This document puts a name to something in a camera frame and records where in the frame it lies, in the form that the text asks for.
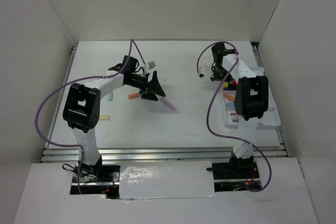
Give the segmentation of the pink translucent highlighter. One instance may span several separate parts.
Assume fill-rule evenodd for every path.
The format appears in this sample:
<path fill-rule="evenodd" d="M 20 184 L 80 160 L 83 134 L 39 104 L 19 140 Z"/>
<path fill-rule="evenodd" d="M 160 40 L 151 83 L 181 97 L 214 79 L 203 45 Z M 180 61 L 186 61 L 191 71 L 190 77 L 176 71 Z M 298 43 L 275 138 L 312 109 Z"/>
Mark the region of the pink translucent highlighter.
<path fill-rule="evenodd" d="M 166 105 L 171 111 L 173 111 L 176 114 L 179 114 L 179 109 L 173 104 L 171 103 L 167 98 L 160 98 L 160 101 Z"/>

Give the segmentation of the orange grey highlighter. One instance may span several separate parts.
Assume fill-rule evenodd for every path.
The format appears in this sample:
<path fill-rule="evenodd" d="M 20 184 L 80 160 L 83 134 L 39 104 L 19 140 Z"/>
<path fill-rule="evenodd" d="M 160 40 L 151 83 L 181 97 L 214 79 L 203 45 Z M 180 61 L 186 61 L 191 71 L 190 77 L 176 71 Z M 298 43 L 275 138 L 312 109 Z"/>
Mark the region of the orange grey highlighter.
<path fill-rule="evenodd" d="M 139 97 L 139 93 L 132 93 L 132 94 L 129 94 L 128 95 L 128 99 L 135 99 L 135 98 L 137 98 L 137 97 Z"/>

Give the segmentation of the orange translucent highlighter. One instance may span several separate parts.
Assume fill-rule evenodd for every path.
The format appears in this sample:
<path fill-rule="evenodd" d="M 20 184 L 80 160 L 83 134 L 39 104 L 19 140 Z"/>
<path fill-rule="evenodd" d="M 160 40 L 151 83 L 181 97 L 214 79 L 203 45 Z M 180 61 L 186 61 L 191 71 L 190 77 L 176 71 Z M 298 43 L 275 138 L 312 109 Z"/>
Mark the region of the orange translucent highlighter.
<path fill-rule="evenodd" d="M 224 94 L 223 94 L 223 97 L 224 97 L 225 99 L 229 100 L 230 102 L 233 102 L 233 103 L 235 102 L 235 97 L 232 96 L 232 95 L 230 95 L 230 94 L 224 93 Z"/>

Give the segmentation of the blue translucent highlighter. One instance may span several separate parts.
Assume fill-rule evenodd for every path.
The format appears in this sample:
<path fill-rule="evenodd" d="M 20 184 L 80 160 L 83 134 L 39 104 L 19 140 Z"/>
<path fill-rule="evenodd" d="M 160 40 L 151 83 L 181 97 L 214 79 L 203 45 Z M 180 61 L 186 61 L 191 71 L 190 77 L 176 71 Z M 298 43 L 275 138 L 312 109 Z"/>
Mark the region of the blue translucent highlighter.
<path fill-rule="evenodd" d="M 228 107 L 228 108 L 233 108 L 235 106 L 235 104 L 234 103 L 226 103 L 225 106 Z"/>

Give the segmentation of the pale yellow highlighter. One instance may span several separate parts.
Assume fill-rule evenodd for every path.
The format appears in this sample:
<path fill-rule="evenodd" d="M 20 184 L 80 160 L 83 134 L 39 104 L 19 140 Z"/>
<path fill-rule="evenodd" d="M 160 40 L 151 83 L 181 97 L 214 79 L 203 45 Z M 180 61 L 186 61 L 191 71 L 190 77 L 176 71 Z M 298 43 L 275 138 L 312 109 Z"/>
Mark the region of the pale yellow highlighter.
<path fill-rule="evenodd" d="M 99 120 L 100 121 L 108 121 L 108 120 L 110 120 L 110 117 L 108 115 L 101 115 L 99 117 Z"/>

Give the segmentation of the purple black highlighter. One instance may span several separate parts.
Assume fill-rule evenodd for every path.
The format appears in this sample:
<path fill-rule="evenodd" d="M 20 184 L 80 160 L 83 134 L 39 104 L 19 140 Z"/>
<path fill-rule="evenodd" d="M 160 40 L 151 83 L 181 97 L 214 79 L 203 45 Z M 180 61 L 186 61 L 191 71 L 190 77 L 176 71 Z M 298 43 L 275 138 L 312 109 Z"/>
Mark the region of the purple black highlighter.
<path fill-rule="evenodd" d="M 228 88 L 231 89 L 231 90 L 237 90 L 237 86 L 236 85 L 228 86 Z"/>

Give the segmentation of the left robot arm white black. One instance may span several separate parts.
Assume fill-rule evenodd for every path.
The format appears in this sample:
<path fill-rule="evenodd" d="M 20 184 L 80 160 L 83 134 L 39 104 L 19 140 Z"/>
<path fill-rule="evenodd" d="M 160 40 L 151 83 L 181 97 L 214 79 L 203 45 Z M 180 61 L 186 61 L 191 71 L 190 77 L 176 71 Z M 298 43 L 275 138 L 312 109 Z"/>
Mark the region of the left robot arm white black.
<path fill-rule="evenodd" d="M 157 72 L 149 72 L 154 67 L 153 61 L 139 67 L 137 59 L 124 56 L 123 62 L 109 68 L 104 77 L 70 86 L 62 117 L 80 145 L 78 164 L 91 181 L 99 181 L 104 170 L 95 134 L 100 117 L 100 101 L 123 86 L 137 88 L 145 100 L 157 101 L 158 97 L 165 97 Z"/>

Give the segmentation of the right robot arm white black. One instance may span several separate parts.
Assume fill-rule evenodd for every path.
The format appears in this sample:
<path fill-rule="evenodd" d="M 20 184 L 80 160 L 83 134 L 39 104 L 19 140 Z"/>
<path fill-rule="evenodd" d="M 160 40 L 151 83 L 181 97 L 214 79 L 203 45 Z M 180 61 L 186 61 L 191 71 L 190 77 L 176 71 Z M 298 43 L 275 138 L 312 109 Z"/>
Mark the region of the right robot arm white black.
<path fill-rule="evenodd" d="M 268 78 L 258 76 L 238 56 L 236 49 L 227 49 L 225 42 L 211 47 L 213 65 L 211 81 L 233 78 L 237 83 L 234 108 L 238 115 L 240 142 L 233 147 L 229 160 L 229 172 L 235 178 L 242 177 L 253 165 L 253 146 L 257 125 L 269 106 Z"/>

